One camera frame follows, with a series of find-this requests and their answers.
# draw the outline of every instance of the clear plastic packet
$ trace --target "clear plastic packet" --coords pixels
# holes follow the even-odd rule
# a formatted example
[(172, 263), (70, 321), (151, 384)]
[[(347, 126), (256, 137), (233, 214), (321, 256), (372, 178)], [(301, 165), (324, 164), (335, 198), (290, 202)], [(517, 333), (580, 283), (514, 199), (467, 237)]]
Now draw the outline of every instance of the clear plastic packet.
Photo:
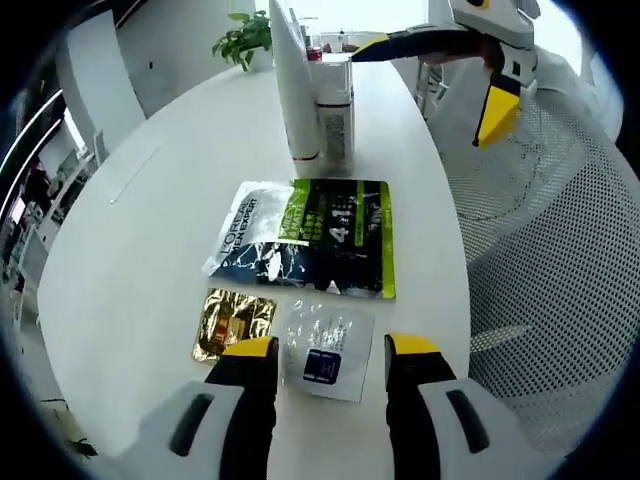
[(394, 298), (389, 187), (368, 180), (245, 182), (203, 271), (242, 284)]
[(360, 403), (374, 321), (360, 310), (295, 302), (280, 334), (283, 384)]

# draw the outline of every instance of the gold foil packet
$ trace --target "gold foil packet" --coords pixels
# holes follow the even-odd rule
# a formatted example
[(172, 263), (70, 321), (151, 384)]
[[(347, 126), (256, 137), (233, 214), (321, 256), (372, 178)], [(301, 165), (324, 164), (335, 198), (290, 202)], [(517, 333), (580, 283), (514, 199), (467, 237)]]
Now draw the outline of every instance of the gold foil packet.
[(269, 335), (275, 310), (276, 302), (268, 298), (210, 289), (191, 355), (198, 362), (215, 364), (227, 345)]

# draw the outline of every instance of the face mask package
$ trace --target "face mask package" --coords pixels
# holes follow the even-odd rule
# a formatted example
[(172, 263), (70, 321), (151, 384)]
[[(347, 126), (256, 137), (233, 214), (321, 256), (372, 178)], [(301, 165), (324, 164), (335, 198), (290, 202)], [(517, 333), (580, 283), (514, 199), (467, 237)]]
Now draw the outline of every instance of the face mask package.
[(241, 284), (395, 298), (391, 199), (385, 182), (245, 182), (207, 275)]
[(295, 302), (280, 335), (283, 384), (360, 403), (374, 321), (359, 310)]
[(215, 365), (227, 345), (269, 335), (276, 302), (268, 298), (211, 288), (207, 292), (191, 355)]

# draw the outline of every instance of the white bottle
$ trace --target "white bottle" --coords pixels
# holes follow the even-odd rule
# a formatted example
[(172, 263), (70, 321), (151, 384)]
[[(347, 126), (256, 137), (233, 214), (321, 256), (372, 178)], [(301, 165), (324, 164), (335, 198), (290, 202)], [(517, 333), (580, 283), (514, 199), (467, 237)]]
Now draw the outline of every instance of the white bottle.
[(287, 20), (280, 2), (270, 1), (273, 56), (289, 150), (298, 176), (322, 174), (318, 113), (304, 41), (297, 22)]
[(348, 177), (354, 162), (353, 75), (349, 55), (324, 55), (309, 63), (320, 121), (325, 175)]

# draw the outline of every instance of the white wall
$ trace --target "white wall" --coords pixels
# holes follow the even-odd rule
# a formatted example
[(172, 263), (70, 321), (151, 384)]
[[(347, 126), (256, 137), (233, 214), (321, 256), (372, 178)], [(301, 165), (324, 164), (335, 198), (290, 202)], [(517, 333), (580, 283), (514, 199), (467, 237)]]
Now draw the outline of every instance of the white wall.
[(75, 153), (75, 142), (67, 129), (66, 123), (63, 123), (58, 133), (49, 140), (38, 154), (47, 177), (49, 179), (55, 178), (60, 165), (73, 153)]
[[(116, 37), (111, 11), (91, 18), (71, 30), (58, 54), (58, 78), (69, 111), (85, 143), (89, 127), (76, 115), (77, 106), (87, 114), (94, 132), (104, 132), (107, 150), (112, 152), (146, 119), (129, 80)], [(80, 98), (68, 98), (79, 95)]]
[(229, 11), (250, 13), (254, 9), (254, 0), (149, 0), (140, 7), (117, 35), (145, 113), (155, 113), (231, 67), (222, 58), (214, 58), (211, 47), (239, 25), (228, 18)]

